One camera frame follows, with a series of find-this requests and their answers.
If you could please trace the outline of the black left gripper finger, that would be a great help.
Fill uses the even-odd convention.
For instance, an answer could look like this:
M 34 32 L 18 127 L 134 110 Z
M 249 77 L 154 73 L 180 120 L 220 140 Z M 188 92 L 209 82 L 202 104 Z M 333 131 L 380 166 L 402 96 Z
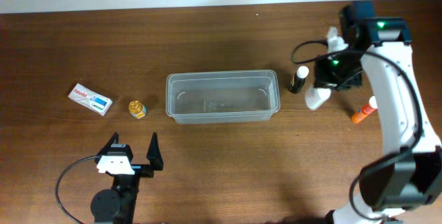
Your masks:
M 110 156 L 112 153 L 116 153 L 117 149 L 116 147 L 112 147 L 112 145 L 118 144 L 118 142 L 119 142 L 119 134 L 117 132 L 114 132 L 110 140 L 99 150 L 96 156 L 101 158 L 102 156 Z
M 159 148 L 157 133 L 154 132 L 148 146 L 146 154 L 147 160 L 150 162 L 150 167 L 153 171 L 162 171 L 164 169 L 164 161 Z

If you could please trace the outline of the white Panadol box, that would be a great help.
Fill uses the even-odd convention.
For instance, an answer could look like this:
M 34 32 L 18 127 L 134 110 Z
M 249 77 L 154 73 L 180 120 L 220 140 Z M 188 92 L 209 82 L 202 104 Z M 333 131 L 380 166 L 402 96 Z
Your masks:
M 77 83 L 68 94 L 68 98 L 101 116 L 105 116 L 113 104 L 110 98 L 100 95 L 79 83 Z

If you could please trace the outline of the orange Redoxon tube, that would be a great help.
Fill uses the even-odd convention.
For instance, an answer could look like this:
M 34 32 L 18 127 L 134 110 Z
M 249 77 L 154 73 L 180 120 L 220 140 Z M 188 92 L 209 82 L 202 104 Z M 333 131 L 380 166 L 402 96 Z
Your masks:
M 361 107 L 355 114 L 352 116 L 352 122 L 355 124 L 360 123 L 362 120 L 364 120 L 367 116 L 372 114 L 377 110 L 377 102 L 376 98 L 374 96 L 371 96 L 367 104 L 365 104 L 363 107 Z

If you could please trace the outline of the black bottle white cap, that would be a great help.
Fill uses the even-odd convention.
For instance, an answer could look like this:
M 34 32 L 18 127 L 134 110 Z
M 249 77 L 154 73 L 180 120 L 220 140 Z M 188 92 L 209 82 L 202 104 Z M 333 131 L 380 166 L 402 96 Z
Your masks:
M 295 94 L 301 92 L 308 74 L 309 69 L 306 66 L 300 66 L 292 77 L 289 90 Z

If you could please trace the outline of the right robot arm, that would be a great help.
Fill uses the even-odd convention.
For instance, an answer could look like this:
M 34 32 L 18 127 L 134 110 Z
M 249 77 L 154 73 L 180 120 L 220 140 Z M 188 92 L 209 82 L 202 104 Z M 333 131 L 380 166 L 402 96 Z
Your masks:
M 381 122 L 383 156 L 353 180 L 349 201 L 326 222 L 395 223 L 397 216 L 441 195 L 441 140 L 432 128 L 412 64 L 412 38 L 404 19 L 377 17 L 369 1 L 356 1 L 331 28 L 327 53 L 316 58 L 315 81 L 305 94 L 317 109 L 333 91 L 359 85 L 365 73 Z

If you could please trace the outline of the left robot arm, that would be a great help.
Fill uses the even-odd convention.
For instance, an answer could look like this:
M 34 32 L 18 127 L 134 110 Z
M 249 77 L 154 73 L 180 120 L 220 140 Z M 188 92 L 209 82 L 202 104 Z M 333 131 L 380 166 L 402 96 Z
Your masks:
M 90 210 L 95 223 L 133 222 L 140 180 L 153 178 L 156 171 L 164 168 L 156 133 L 151 137 L 146 154 L 149 163 L 133 164 L 132 159 L 131 147 L 120 144 L 117 133 L 97 153 L 98 172 L 111 176 L 113 184 L 111 188 L 96 193 L 91 201 Z

